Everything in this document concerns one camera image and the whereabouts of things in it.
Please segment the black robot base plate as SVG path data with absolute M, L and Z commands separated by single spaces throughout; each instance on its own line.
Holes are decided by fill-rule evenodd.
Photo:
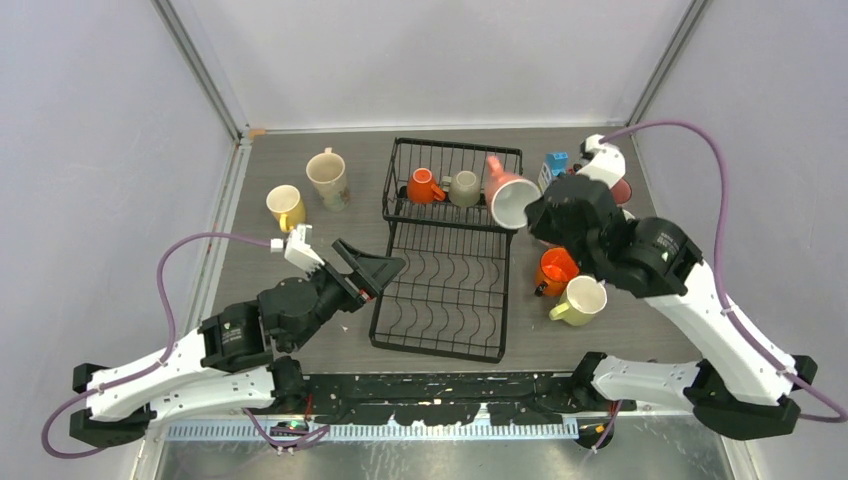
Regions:
M 570 375 L 542 372 L 315 374 L 254 414 L 309 412 L 330 425 L 467 425 L 486 409 L 494 426 L 552 425 L 560 414 L 610 413 L 612 402 Z

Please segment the orange mug front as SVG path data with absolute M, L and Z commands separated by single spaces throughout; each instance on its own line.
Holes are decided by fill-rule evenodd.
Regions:
M 540 257 L 536 269 L 534 295 L 559 297 L 579 274 L 578 264 L 565 248 L 548 249 Z

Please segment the salmon pink mug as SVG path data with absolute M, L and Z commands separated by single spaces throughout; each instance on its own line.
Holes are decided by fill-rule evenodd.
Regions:
M 542 197 L 538 185 L 504 169 L 500 159 L 486 158 L 488 177 L 485 201 L 493 221 L 502 228 L 519 230 L 528 225 L 525 208 Z

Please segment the orange mug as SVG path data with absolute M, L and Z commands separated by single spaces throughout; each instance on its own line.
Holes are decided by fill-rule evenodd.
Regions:
M 578 264 L 565 248 L 548 249 L 540 257 L 536 269 L 534 295 L 559 297 L 579 274 Z
M 417 204 L 430 204 L 446 199 L 446 193 L 435 180 L 431 170 L 418 168 L 414 170 L 407 185 L 408 199 Z

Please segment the cream floral tall mug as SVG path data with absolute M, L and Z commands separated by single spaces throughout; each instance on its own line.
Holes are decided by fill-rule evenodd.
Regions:
M 331 147 L 313 156 L 307 162 L 305 171 L 328 210 L 339 212 L 349 205 L 346 164 Z

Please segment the yellow mug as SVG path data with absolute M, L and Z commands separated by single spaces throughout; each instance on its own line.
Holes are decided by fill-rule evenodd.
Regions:
M 300 191 L 293 185 L 280 185 L 266 196 L 266 206 L 278 223 L 279 229 L 288 233 L 306 222 L 306 208 Z

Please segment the pink round mug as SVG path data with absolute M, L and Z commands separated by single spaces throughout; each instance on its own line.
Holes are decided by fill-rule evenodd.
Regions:
M 624 205 L 632 198 L 632 187 L 624 178 L 616 182 L 610 188 L 610 192 L 617 205 Z

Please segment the grey mug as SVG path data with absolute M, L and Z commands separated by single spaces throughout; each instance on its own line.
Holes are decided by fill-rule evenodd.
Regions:
M 452 176 L 443 176 L 441 187 L 448 200 L 457 207 L 472 207 L 480 201 L 481 181 L 472 171 L 463 170 Z

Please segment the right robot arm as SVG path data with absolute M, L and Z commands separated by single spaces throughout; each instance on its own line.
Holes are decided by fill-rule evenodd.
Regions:
M 584 175 L 558 177 L 524 212 L 533 237 L 565 248 L 583 273 L 645 301 L 701 353 L 697 362 L 663 364 L 589 352 L 572 376 L 577 406 L 665 405 L 735 440 L 792 433 L 801 416 L 792 376 L 812 380 L 816 362 L 785 353 L 746 316 L 727 312 L 710 265 L 677 224 L 627 218 L 608 186 Z

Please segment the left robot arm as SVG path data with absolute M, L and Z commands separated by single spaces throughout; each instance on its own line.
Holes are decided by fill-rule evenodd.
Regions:
M 298 412 L 307 387 L 292 353 L 336 313 L 381 297 L 406 266 L 338 239 L 332 247 L 351 269 L 341 273 L 297 232 L 258 244 L 303 276 L 226 307 L 182 338 L 171 335 L 165 348 L 137 361 L 75 367 L 73 389 L 85 405 L 70 416 L 72 438 L 105 449 L 134 442 L 155 424 L 219 409 Z

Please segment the light green mug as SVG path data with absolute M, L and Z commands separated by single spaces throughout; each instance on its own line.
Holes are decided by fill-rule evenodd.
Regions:
M 607 305 L 608 295 L 603 281 L 588 275 L 579 275 L 566 286 L 559 302 L 548 317 L 579 327 L 589 323 Z

